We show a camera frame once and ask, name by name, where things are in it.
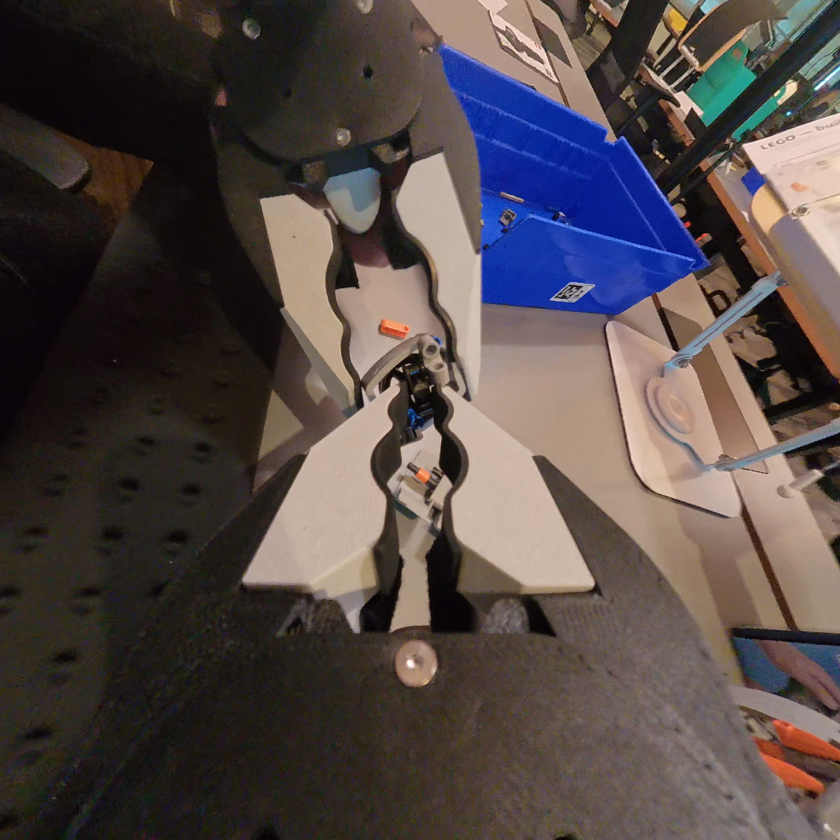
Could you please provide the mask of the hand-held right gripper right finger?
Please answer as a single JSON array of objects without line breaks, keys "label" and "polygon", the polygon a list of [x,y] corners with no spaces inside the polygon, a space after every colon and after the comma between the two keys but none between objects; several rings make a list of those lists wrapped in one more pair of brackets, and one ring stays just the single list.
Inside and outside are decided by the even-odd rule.
[{"label": "hand-held right gripper right finger", "polygon": [[591,592],[583,559],[533,453],[452,387],[434,399],[444,574],[456,592]]}]

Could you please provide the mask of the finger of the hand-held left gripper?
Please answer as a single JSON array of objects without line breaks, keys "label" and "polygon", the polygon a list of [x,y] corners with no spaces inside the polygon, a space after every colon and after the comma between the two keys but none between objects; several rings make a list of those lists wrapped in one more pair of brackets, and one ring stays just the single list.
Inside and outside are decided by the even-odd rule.
[{"label": "finger of the hand-held left gripper", "polygon": [[350,361],[350,328],[335,297],[343,261],[338,229],[325,211],[294,193],[264,197],[260,209],[281,313],[338,408],[355,412],[360,379]]},{"label": "finger of the hand-held left gripper", "polygon": [[473,400],[481,369],[481,255],[443,152],[408,166],[395,193],[394,211],[401,233],[425,259],[432,309],[445,325],[448,351],[467,398]]}]

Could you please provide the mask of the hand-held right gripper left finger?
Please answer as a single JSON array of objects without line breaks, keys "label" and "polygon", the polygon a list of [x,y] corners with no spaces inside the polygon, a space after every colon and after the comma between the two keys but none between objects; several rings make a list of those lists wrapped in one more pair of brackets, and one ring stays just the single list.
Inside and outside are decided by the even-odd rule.
[{"label": "hand-held right gripper left finger", "polygon": [[244,586],[394,590],[401,559],[387,483],[402,463],[403,420],[404,388],[392,385],[310,449]]}]

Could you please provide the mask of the grey block module blue pin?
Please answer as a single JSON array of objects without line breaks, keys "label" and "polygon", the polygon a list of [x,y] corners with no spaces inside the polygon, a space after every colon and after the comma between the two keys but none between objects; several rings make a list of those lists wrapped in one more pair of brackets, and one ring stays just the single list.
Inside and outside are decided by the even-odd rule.
[{"label": "grey block module blue pin", "polygon": [[385,381],[405,367],[419,370],[419,378],[427,386],[444,386],[452,381],[451,365],[442,343],[431,333],[420,332],[385,353],[363,375],[361,386],[366,398],[374,400],[388,387]]}]

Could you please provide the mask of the person's left forearm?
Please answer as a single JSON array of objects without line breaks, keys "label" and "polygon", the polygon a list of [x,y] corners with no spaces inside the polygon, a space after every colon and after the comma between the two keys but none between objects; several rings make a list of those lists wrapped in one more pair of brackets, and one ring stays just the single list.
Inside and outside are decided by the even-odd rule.
[{"label": "person's left forearm", "polygon": [[213,38],[170,2],[1,2],[2,103],[156,164],[212,152]]}]

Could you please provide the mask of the person's left hand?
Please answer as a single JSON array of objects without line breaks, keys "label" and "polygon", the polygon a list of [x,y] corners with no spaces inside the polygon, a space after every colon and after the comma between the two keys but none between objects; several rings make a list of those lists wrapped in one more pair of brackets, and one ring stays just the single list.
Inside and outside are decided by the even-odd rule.
[{"label": "person's left hand", "polygon": [[359,234],[340,226],[339,237],[343,249],[354,264],[374,268],[391,265],[382,231],[378,227],[371,227]]}]

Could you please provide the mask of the small dark block parts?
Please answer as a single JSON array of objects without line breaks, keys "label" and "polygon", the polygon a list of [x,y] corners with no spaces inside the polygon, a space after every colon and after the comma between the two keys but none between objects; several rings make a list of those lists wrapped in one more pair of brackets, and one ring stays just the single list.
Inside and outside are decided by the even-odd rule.
[{"label": "small dark block parts", "polygon": [[557,206],[534,203],[509,192],[498,192],[493,197],[498,201],[498,223],[503,229],[512,228],[527,217],[541,217],[553,223],[571,225],[567,214]]}]

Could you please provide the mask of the small grey panel orange pin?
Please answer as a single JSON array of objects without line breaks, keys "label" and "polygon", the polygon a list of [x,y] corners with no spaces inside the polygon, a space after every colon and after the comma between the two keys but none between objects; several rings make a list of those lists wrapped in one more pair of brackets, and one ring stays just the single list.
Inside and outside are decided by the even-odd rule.
[{"label": "small grey panel orange pin", "polygon": [[420,448],[409,454],[389,480],[397,506],[409,517],[438,529],[452,482],[440,468],[438,457]]}]

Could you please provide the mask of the blue plastic bin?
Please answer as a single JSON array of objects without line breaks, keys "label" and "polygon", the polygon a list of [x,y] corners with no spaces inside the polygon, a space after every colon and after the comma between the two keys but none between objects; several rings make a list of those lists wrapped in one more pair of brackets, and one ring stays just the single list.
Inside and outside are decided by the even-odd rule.
[{"label": "blue plastic bin", "polygon": [[[625,139],[462,52],[439,50],[474,134],[486,303],[615,315],[708,267]],[[571,225],[498,223],[498,192]]]}]

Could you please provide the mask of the black and white sheet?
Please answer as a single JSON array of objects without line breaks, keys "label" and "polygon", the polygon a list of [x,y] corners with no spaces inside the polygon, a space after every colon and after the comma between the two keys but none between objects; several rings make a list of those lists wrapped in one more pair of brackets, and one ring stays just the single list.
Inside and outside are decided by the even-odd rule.
[{"label": "black and white sheet", "polygon": [[489,18],[499,47],[553,84],[560,84],[553,69],[553,64],[545,48],[539,42],[513,27],[499,14],[489,12]]}]

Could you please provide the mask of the small black mat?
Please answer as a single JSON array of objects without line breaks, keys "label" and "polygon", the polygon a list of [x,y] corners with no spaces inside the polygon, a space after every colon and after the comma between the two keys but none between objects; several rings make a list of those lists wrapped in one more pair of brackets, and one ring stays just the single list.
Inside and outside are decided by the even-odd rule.
[{"label": "small black mat", "polygon": [[532,18],[533,26],[539,36],[539,40],[545,52],[552,57],[556,62],[564,63],[568,67],[572,67],[572,63],[565,51],[564,43],[557,35],[556,31],[550,26],[546,25],[542,20],[535,17]]}]

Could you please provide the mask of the blue robot kit box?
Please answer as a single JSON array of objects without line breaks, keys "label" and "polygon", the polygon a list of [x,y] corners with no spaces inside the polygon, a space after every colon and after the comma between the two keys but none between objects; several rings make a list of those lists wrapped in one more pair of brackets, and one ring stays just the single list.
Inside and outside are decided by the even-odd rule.
[{"label": "blue robot kit box", "polygon": [[838,720],[838,633],[736,627],[730,640],[746,687]]}]

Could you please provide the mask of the grey orange tracked toy robot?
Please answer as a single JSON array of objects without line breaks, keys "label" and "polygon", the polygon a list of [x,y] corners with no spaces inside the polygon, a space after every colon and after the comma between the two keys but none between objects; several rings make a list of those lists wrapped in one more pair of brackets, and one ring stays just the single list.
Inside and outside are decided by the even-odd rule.
[{"label": "grey orange tracked toy robot", "polygon": [[796,801],[815,804],[838,785],[837,712],[803,689],[786,696],[734,686],[731,696],[763,760]]}]

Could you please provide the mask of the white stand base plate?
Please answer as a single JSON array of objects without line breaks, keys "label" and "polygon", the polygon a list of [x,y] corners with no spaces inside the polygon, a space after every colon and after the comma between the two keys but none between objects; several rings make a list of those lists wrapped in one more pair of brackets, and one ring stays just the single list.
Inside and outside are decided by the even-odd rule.
[{"label": "white stand base plate", "polygon": [[715,467],[724,450],[700,379],[669,366],[674,352],[619,321],[605,326],[629,458],[655,494],[722,518],[741,500],[732,475]]}]

